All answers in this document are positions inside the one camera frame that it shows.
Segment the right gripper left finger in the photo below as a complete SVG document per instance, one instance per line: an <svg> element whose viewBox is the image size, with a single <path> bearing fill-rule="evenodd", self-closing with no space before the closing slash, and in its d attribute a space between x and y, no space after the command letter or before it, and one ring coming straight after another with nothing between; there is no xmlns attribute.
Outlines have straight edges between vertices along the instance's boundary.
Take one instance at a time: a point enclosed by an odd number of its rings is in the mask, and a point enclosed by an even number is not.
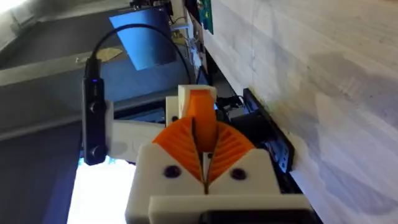
<svg viewBox="0 0 398 224"><path fill-rule="evenodd" d="M140 148L127 223L197 223L193 201L205 187L192 129L192 118L181 118Z"/></svg>

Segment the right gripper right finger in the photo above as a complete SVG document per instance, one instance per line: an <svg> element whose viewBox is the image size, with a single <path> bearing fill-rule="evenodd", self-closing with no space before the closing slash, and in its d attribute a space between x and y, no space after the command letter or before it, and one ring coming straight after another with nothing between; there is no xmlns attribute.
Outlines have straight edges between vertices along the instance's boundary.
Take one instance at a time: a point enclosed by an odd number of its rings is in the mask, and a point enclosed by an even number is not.
<svg viewBox="0 0 398 224"><path fill-rule="evenodd" d="M209 194L280 194L269 153L221 122L207 181Z"/></svg>

